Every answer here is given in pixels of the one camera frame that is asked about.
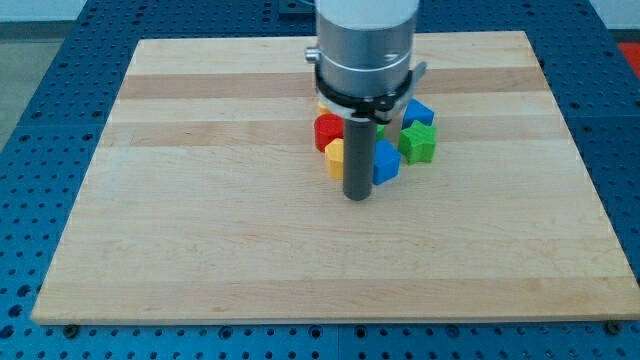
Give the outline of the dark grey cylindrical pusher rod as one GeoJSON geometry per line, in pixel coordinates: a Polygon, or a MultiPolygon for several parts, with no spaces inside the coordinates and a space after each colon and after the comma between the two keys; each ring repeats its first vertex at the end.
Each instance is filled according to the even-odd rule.
{"type": "Polygon", "coordinates": [[[344,123],[343,192],[350,200],[366,199],[372,190],[377,125],[369,120],[344,123]]]}

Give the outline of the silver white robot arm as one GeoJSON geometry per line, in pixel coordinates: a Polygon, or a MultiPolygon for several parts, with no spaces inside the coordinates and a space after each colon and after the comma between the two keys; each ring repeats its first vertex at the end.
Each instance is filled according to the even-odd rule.
{"type": "Polygon", "coordinates": [[[343,193],[372,192],[377,127],[412,100],[426,64],[411,68],[419,0],[317,0],[317,43],[305,50],[319,100],[344,119],[343,193]]]}

